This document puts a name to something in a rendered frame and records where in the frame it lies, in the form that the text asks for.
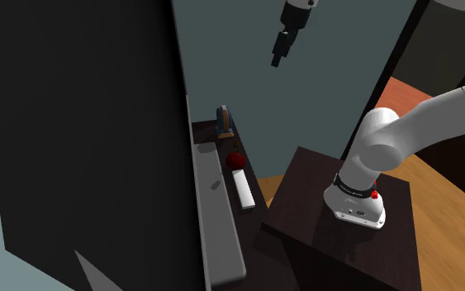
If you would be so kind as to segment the blue and wooden figure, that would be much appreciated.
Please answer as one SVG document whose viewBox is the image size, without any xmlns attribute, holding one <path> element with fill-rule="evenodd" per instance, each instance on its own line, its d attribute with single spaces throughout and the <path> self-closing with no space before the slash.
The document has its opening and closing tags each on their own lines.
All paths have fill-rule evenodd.
<svg viewBox="0 0 465 291">
<path fill-rule="evenodd" d="M 235 134 L 232 129 L 233 119 L 229 108 L 221 105 L 216 109 L 216 134 L 218 139 L 231 138 Z"/>
</svg>

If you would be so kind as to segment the red ball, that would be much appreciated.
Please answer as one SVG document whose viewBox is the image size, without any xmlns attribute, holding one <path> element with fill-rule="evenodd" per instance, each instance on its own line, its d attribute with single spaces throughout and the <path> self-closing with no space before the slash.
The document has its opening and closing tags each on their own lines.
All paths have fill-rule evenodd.
<svg viewBox="0 0 465 291">
<path fill-rule="evenodd" d="M 239 152 L 231 152 L 225 158 L 225 163 L 232 170 L 239 170 L 244 168 L 246 159 Z"/>
</svg>

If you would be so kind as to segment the white remote control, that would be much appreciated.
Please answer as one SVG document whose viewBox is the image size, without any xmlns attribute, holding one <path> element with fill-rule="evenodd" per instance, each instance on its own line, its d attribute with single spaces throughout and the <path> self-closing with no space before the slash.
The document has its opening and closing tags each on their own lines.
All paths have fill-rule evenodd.
<svg viewBox="0 0 465 291">
<path fill-rule="evenodd" d="M 232 171 L 232 176 L 235 181 L 236 190 L 240 200 L 242 209 L 249 209 L 255 207 L 253 194 L 251 193 L 248 180 L 243 169 Z"/>
</svg>

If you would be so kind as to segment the dark brown robot stand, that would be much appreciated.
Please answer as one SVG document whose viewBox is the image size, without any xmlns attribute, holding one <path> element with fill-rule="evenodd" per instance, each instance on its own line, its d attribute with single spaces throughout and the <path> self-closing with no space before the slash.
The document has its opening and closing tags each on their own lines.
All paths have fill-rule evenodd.
<svg viewBox="0 0 465 291">
<path fill-rule="evenodd" d="M 341 160 L 298 148 L 263 229 L 281 239 L 299 291 L 422 291 L 408 182 L 381 174 L 379 229 L 340 221 L 323 192 Z"/>
</svg>

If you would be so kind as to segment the long grey bar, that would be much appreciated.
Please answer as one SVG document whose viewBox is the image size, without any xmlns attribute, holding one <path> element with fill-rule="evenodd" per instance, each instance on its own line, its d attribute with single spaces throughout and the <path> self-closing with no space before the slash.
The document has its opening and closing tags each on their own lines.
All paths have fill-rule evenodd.
<svg viewBox="0 0 465 291">
<path fill-rule="evenodd" d="M 211 287 L 233 284 L 246 276 L 246 266 L 216 145 L 196 144 L 197 184 L 202 234 Z"/>
</svg>

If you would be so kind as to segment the large black television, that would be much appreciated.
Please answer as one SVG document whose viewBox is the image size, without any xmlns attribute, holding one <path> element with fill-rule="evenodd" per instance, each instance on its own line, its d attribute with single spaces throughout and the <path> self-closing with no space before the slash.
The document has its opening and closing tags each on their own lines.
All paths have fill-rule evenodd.
<svg viewBox="0 0 465 291">
<path fill-rule="evenodd" d="M 206 291 L 172 0 L 0 0 L 5 249 L 73 291 Z"/>
</svg>

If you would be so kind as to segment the dark brown table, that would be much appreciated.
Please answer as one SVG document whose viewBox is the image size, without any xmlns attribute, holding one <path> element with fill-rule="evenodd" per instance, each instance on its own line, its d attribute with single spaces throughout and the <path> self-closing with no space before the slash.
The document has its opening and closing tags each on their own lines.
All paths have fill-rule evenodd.
<svg viewBox="0 0 465 291">
<path fill-rule="evenodd" d="M 241 208 L 231 169 L 225 165 L 225 158 L 231 152 L 247 155 L 240 135 L 235 133 L 232 138 L 218 139 L 216 121 L 194 122 L 192 134 L 195 144 L 213 142 L 216 145 L 246 266 L 244 279 L 211 287 L 211 291 L 300 291 L 282 242 L 262 228 L 268 207 L 249 163 L 245 165 L 244 172 L 255 207 Z M 239 148 L 234 148 L 235 142 L 239 142 Z"/>
</svg>

